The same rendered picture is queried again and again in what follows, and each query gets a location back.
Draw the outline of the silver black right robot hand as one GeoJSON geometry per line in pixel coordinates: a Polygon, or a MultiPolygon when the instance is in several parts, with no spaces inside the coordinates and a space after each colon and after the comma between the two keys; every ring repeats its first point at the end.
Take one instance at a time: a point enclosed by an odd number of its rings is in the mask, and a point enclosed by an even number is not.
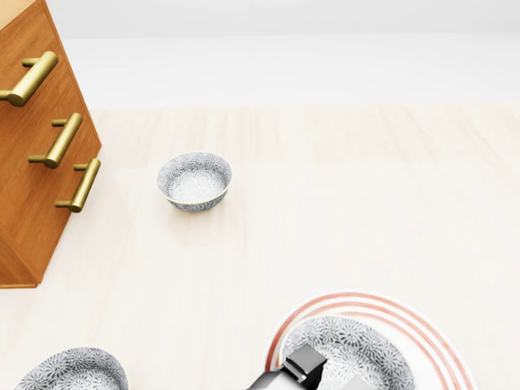
{"type": "Polygon", "coordinates": [[[305,344],[266,370],[246,390],[379,390],[351,369],[362,360],[344,347],[318,351],[305,344]]]}

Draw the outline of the grey floral patterned bowl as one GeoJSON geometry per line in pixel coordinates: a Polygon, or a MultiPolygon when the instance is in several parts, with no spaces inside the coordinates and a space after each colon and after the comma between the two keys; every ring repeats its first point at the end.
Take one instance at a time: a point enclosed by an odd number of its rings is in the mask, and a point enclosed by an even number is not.
{"type": "Polygon", "coordinates": [[[176,208],[209,210],[227,195],[232,168],[217,154],[189,152],[166,162],[158,172],[159,192],[176,208]]]}
{"type": "Polygon", "coordinates": [[[304,319],[288,331],[279,355],[286,358],[302,345],[327,359],[318,390],[347,390],[355,379],[373,390],[416,388],[399,349],[365,323],[339,315],[304,319]]]}
{"type": "Polygon", "coordinates": [[[32,368],[15,390],[128,390],[119,361],[94,347],[66,349],[32,368]]]}

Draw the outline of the white plate with red rings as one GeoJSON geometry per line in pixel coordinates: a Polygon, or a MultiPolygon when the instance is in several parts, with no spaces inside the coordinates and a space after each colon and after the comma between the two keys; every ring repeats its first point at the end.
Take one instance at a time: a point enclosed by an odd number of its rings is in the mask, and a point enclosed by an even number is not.
{"type": "Polygon", "coordinates": [[[294,326],[323,315],[356,320],[384,336],[408,362],[417,390],[479,390],[461,354],[432,322],[400,301],[356,289],[322,292],[292,307],[271,333],[262,367],[280,364],[281,347],[294,326]]]}

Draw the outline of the wooden cabinet drawer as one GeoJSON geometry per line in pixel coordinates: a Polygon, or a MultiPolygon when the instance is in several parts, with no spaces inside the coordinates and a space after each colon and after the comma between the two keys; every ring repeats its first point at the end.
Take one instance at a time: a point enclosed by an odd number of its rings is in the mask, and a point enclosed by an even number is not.
{"type": "Polygon", "coordinates": [[[73,213],[67,208],[56,208],[54,203],[72,199],[84,174],[82,171],[74,171],[73,166],[88,163],[91,159],[87,160],[86,156],[100,148],[99,141],[93,141],[91,146],[86,145],[88,142],[86,138],[81,145],[70,144],[56,169],[47,168],[41,163],[43,167],[38,172],[41,183],[31,187],[36,191],[35,200],[38,204],[32,209],[35,215],[29,224],[29,247],[24,255],[25,267],[31,275],[21,284],[23,288],[35,288],[42,281],[69,214],[73,213]]]}
{"type": "Polygon", "coordinates": [[[58,63],[22,106],[0,101],[0,218],[25,215],[38,204],[35,190],[41,179],[40,163],[28,156],[45,154],[59,129],[53,119],[64,119],[74,100],[70,76],[62,60],[59,42],[50,26],[41,0],[21,12],[0,30],[0,90],[11,90],[28,72],[22,59],[38,58],[46,51],[58,56],[58,63]]]}
{"type": "Polygon", "coordinates": [[[69,66],[60,60],[23,107],[0,101],[0,223],[21,248],[25,260],[48,262],[70,211],[55,207],[72,197],[81,173],[77,163],[98,155],[101,142],[69,66]],[[55,119],[78,113],[83,121],[55,169],[28,156],[46,154],[60,129],[55,119]]]}

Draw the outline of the wooden cabinet with drawers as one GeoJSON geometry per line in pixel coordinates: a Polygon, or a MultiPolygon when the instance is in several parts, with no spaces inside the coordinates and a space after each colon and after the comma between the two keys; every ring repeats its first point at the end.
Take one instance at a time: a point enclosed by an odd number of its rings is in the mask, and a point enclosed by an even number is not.
{"type": "Polygon", "coordinates": [[[101,146],[46,0],[0,0],[0,288],[42,281],[101,146]]]}

